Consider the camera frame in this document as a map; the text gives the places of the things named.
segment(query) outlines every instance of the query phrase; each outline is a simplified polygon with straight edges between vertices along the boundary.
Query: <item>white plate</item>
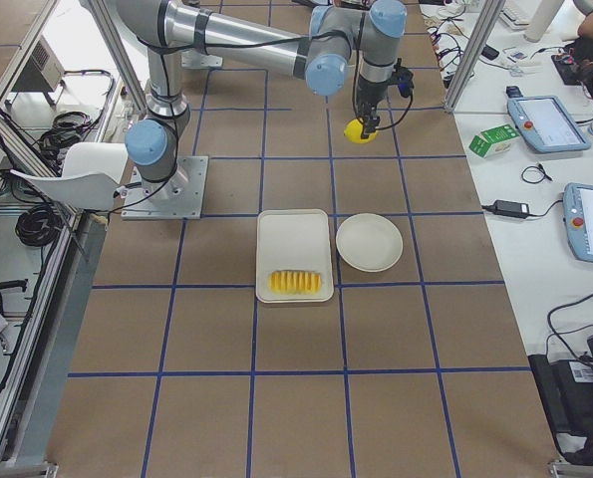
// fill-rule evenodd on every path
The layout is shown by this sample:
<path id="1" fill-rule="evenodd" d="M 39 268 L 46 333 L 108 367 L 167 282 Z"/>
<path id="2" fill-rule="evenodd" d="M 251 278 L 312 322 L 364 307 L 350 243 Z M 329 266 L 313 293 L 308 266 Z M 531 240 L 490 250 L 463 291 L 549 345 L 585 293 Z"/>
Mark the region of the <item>white plate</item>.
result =
<path id="1" fill-rule="evenodd" d="M 264 211 L 258 216 L 256 297 L 265 303 L 324 302 L 334 295 L 329 221 L 320 209 Z M 321 275 L 318 294 L 277 294 L 269 288 L 274 271 Z"/>
<path id="2" fill-rule="evenodd" d="M 347 264 L 364 272 L 381 272 L 403 254 L 403 236 L 389 219 L 356 214 L 338 228 L 336 247 Z"/>

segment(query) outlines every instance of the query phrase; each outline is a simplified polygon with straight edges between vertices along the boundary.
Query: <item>yellow food item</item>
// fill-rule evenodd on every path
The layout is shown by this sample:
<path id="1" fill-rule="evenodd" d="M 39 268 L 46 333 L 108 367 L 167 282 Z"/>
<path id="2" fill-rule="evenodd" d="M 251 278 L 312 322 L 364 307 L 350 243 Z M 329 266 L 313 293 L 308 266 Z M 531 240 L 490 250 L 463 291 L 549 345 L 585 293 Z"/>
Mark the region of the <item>yellow food item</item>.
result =
<path id="1" fill-rule="evenodd" d="M 269 288 L 276 294 L 316 294 L 321 286 L 318 272 L 274 271 L 269 275 Z"/>
<path id="2" fill-rule="evenodd" d="M 347 123 L 347 126 L 345 127 L 345 137 L 349 141 L 354 142 L 355 144 L 364 144 L 366 142 L 371 142 L 378 135 L 377 131 L 372 132 L 366 139 L 364 139 L 361 138 L 362 132 L 363 124 L 358 119 L 352 119 Z"/>

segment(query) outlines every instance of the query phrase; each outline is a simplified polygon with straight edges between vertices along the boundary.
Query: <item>yellow corn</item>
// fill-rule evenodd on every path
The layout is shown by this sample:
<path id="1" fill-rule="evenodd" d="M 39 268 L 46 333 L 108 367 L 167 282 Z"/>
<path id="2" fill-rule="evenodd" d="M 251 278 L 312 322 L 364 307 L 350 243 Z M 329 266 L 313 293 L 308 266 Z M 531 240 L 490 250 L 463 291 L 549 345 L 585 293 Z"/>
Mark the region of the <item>yellow corn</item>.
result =
<path id="1" fill-rule="evenodd" d="M 322 286 L 322 278 L 317 272 L 274 271 L 268 283 L 276 294 L 316 294 Z"/>

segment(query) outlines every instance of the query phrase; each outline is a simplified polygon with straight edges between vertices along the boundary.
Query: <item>rectangular tray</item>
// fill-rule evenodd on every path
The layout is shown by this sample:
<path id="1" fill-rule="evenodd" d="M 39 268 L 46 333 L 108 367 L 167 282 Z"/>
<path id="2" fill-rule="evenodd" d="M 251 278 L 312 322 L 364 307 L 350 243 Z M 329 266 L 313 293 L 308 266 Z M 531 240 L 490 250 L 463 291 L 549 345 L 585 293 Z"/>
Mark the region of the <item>rectangular tray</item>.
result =
<path id="1" fill-rule="evenodd" d="M 334 295 L 329 223 L 320 209 L 264 211 L 256 235 L 256 297 L 264 303 L 324 302 Z M 277 294 L 268 285 L 274 271 L 321 275 L 317 294 Z"/>

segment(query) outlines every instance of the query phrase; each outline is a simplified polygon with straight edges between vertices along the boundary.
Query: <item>tablet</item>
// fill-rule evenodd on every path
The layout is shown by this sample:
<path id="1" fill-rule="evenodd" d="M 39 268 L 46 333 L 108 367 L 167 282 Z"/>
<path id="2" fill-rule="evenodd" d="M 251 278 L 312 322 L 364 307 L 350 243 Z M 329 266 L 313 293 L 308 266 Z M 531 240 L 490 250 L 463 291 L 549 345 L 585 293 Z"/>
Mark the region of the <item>tablet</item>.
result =
<path id="1" fill-rule="evenodd" d="M 593 186 L 567 184 L 563 202 L 568 244 L 575 257 L 593 262 Z"/>
<path id="2" fill-rule="evenodd" d="M 524 140 L 537 152 L 591 147 L 590 140 L 557 97 L 509 98 L 507 108 Z"/>

